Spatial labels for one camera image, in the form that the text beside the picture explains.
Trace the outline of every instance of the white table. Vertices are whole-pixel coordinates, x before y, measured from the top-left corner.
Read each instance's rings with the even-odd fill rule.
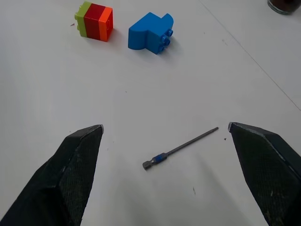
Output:
[[[67,135],[103,124],[82,226],[267,225],[228,123],[276,132],[300,153],[299,109],[197,0],[95,1],[113,7],[108,43],[70,26],[81,3],[16,0],[0,8],[0,218]],[[147,12],[174,18],[162,55],[127,48],[128,28]]]
[[[301,8],[290,16],[267,0],[200,0],[301,110]]]

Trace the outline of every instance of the dark container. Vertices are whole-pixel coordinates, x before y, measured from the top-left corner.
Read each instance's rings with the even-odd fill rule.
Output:
[[[293,13],[301,5],[301,0],[268,0],[268,5],[272,10],[288,15]]]

